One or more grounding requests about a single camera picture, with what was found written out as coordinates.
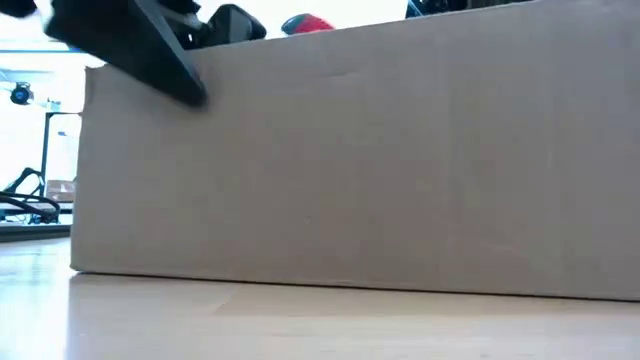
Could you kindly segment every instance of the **light wood floor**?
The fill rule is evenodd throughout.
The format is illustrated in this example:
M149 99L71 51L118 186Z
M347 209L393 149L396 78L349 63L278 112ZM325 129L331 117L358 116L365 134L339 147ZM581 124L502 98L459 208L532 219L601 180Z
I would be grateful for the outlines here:
M0 359L640 359L640 304L75 274L0 244Z

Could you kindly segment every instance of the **black cable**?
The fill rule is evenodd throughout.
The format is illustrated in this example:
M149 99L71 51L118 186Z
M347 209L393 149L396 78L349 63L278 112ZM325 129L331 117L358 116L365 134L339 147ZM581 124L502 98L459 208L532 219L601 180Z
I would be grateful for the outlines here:
M29 203L26 201L17 200L15 198L20 198L24 200L38 200L40 202L47 203L53 207L53 211L38 209L35 206L29 205ZM57 202L42 196L16 194L16 193L11 193L6 191L0 191L0 203L11 204L13 206L19 207L20 209L28 213L40 215L43 219L46 219L46 220L55 220L60 215L60 205L58 205Z

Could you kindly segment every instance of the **wooden floor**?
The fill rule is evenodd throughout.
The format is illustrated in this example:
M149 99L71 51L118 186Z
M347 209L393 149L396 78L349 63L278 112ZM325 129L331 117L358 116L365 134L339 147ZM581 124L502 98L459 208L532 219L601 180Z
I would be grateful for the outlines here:
M76 274L0 244L0 359L640 359L640 304Z

